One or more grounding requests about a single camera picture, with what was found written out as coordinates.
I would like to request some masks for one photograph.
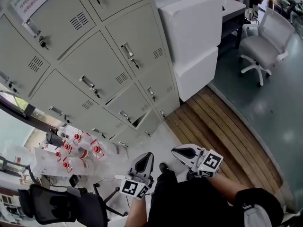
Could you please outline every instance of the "shoe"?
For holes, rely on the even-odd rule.
[[[169,169],[169,167],[164,162],[160,163],[159,168],[161,172]]]

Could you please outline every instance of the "tiled floor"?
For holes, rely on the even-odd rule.
[[[257,87],[255,70],[239,77],[249,62],[239,63],[233,50],[217,63],[212,84],[247,118],[277,160],[297,200],[303,207],[303,41],[295,34],[289,56],[274,67]]]
[[[92,190],[92,184],[95,180],[99,180],[102,178],[105,178],[106,180],[111,180],[115,175],[125,175],[130,167],[132,160],[146,152],[152,152],[155,156],[154,170],[152,173],[155,183],[152,189],[148,191],[148,193],[152,193],[156,185],[157,177],[160,175],[159,164],[161,162],[166,162],[169,165],[170,169],[175,171],[178,181],[184,181],[186,178],[187,168],[183,166],[179,161],[177,161],[170,152],[172,148],[180,144],[180,141],[172,133],[167,124],[163,123],[158,127],[152,137],[147,138],[146,141],[127,149],[129,157],[127,162],[123,162],[120,164],[100,163],[98,169],[95,171],[95,175],[89,178],[86,187]],[[116,187],[120,187],[121,180],[114,179],[112,182],[102,181],[99,183],[100,187],[98,188],[98,190],[101,197],[104,199]],[[128,197],[128,200],[129,204],[131,204],[132,198]],[[149,206],[151,197],[147,196],[146,201],[147,206]],[[129,211],[126,196],[122,194],[116,194],[108,202],[108,205],[111,208],[122,213],[125,211]],[[111,213],[109,213],[109,218],[119,219],[119,217]]]

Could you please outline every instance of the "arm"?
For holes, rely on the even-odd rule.
[[[145,196],[141,199],[133,198],[125,227],[143,227],[147,223]]]
[[[234,203],[236,194],[239,191],[248,189],[248,187],[235,183],[232,180],[218,173],[215,175],[215,177],[207,179],[214,186],[214,188],[218,190],[218,192],[231,204]]]

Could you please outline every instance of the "gray floor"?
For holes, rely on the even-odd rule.
[[[272,68],[257,87],[255,70],[239,77],[248,61],[240,63],[232,50],[217,64],[212,81],[248,119],[276,158],[294,194],[297,208],[303,207],[303,40],[295,34],[288,46],[289,56]]]

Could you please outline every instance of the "black mesh chair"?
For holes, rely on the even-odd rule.
[[[66,192],[57,192],[37,184],[32,184],[29,191],[18,192],[24,214],[35,217],[41,225],[77,220],[87,227],[107,227],[107,210],[127,216],[127,212],[121,214],[106,205],[119,188],[103,200],[97,191],[99,184],[93,186],[95,194],[87,192],[85,188],[73,187],[67,187]]]

